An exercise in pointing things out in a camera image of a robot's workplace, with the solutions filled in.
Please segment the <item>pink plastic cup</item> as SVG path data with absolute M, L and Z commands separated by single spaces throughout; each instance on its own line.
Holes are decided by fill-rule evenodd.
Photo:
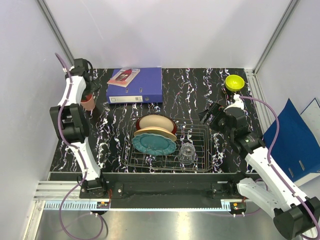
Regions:
M 84 100 L 81 100 L 80 104 L 86 111 L 94 110 L 94 108 L 96 107 L 94 95 L 87 95 Z

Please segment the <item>clear glass cup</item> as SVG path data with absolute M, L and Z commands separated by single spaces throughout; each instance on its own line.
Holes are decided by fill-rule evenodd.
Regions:
M 196 159 L 196 149 L 191 143 L 183 143 L 178 153 L 178 160 L 184 165 L 192 164 Z

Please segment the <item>yellow-green bowl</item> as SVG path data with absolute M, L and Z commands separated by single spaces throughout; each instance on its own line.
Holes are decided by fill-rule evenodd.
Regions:
M 245 86 L 245 81 L 241 76 L 232 74 L 225 78 L 225 86 L 229 91 L 237 92 Z

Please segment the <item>beige painted plate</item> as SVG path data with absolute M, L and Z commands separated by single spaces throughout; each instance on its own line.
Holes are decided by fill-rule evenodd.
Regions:
M 175 134 L 171 133 L 170 131 L 168 131 L 162 127 L 155 127 L 155 126 L 145 127 L 145 128 L 136 130 L 133 133 L 133 136 L 135 137 L 135 136 L 142 135 L 142 134 L 161 135 L 165 138 L 172 140 L 173 142 L 175 142 L 177 140 L 177 137 Z

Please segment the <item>teal scalloped plate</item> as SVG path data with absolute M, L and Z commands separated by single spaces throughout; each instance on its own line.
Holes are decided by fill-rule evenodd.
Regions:
M 171 139 L 158 134 L 143 133 L 132 139 L 133 147 L 143 154 L 166 156 L 174 153 L 177 145 Z

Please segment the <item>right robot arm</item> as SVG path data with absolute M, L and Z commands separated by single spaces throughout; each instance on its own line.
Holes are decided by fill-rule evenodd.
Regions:
M 308 197 L 283 172 L 268 154 L 261 137 L 248 127 L 243 102 L 224 107 L 213 103 L 198 113 L 203 124 L 227 137 L 233 151 L 262 178 L 268 189 L 259 187 L 246 173 L 235 175 L 227 185 L 232 198 L 243 196 L 254 202 L 273 220 L 278 232 L 287 240 L 297 236 L 311 240 L 320 233 L 320 201 Z

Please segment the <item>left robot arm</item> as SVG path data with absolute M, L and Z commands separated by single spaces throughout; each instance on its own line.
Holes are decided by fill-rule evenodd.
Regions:
M 84 58 L 74 59 L 71 68 L 59 55 L 57 58 L 65 72 L 66 86 L 61 100 L 50 108 L 49 114 L 58 139 L 71 149 L 81 169 L 80 197 L 103 198 L 108 186 L 90 148 L 89 123 L 81 108 L 81 101 L 86 97 L 92 100 L 92 93 L 99 88 L 93 81 L 94 69 Z

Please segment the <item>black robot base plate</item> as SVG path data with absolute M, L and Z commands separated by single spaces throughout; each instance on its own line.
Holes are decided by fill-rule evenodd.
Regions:
M 103 173 L 115 211 L 222 208 L 221 200 L 241 200 L 230 184 L 257 173 Z

